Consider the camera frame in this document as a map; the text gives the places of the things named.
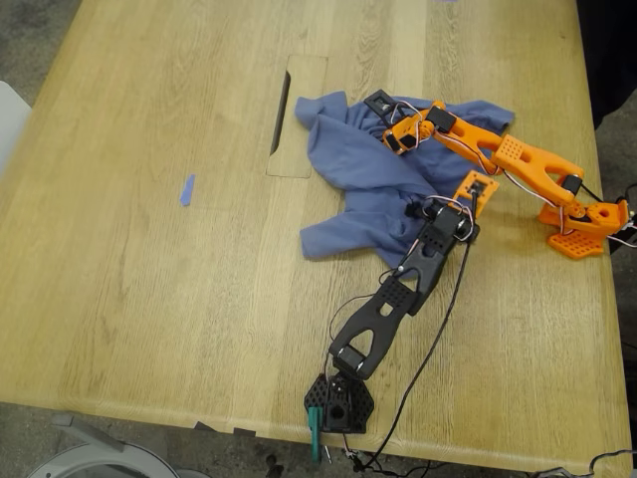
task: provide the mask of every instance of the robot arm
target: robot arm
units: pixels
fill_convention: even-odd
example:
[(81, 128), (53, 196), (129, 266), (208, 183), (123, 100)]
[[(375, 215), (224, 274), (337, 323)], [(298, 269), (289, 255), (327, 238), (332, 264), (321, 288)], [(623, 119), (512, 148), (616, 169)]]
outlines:
[[(486, 174), (504, 173), (524, 188), (511, 174), (522, 179), (545, 202), (538, 220), (559, 227), (559, 233), (551, 235), (548, 244), (568, 257), (578, 259), (601, 254), (606, 237), (616, 234), (629, 222), (628, 204), (623, 199), (588, 206), (576, 200), (584, 175), (581, 167), (509, 134), (499, 136), (474, 126), (447, 112), (442, 102), (433, 102), (429, 109), (419, 111), (379, 90), (369, 96), (365, 104), (387, 126), (381, 140), (396, 154), (414, 149), (433, 136), (480, 165)], [(393, 121), (396, 113), (399, 118)], [(485, 156), (484, 150), (491, 152), (490, 157)]]

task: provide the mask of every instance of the floor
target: floor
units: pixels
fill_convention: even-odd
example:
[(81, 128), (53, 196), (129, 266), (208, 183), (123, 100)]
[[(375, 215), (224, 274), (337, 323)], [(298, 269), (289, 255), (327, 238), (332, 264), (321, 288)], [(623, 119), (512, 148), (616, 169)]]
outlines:
[[(80, 0), (0, 0), (0, 80), (11, 85), (30, 105), (38, 91)], [(606, 118), (596, 132), (604, 195), (623, 194), (627, 181), (637, 181), (637, 94)], [(622, 341), (637, 346), (637, 253), (619, 250), (612, 256)], [(637, 349), (625, 345), (625, 357)], [(629, 389), (629, 401), (637, 401)], [(74, 443), (49, 425), (51, 411), (0, 403), (0, 478), (28, 476), (43, 460)], [(143, 423), (85, 417), (113, 437), (146, 446), (176, 467), (215, 477), (264, 477), (266, 457), (274, 453), (285, 466), (284, 476), (347, 477), (350, 462), (333, 449), (333, 464), (311, 464), (306, 445)], [(386, 468), (405, 472), (423, 462), (384, 456)], [(436, 477), (517, 477), (519, 472), (450, 464), (429, 473)]]

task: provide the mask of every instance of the blue cloth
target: blue cloth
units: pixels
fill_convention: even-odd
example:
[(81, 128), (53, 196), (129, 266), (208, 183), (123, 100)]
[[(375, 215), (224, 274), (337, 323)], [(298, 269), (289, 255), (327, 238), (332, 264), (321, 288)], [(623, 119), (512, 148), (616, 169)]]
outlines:
[[(399, 99), (419, 110), (431, 103)], [(514, 117), (486, 102), (448, 105), (447, 110), (497, 133)], [(422, 226), (421, 220), (405, 216), (405, 206), (430, 194), (452, 196), (476, 167), (435, 139), (400, 156), (394, 154), (377, 139), (385, 129), (380, 118), (363, 103), (348, 107), (344, 92), (316, 100), (299, 98), (295, 114), (310, 130), (312, 166), (330, 184), (345, 190), (343, 212), (301, 231), (306, 257), (374, 247), (390, 267), (396, 267)]]

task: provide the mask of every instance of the table surface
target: table surface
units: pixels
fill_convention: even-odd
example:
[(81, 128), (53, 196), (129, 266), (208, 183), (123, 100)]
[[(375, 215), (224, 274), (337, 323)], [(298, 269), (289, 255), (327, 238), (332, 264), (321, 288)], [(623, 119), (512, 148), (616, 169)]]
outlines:
[[(301, 254), (299, 230), (342, 193), (291, 115), (270, 155), (287, 67), (288, 111), (378, 88), (496, 103), (600, 189), (573, 1), (85, 0), (0, 180), (0, 400), (309, 441), (328, 319), (384, 266)], [(630, 444), (610, 261), (550, 249), (538, 201), (501, 183), (386, 451), (583, 473)], [(352, 446), (387, 432), (461, 255), (368, 381)]]

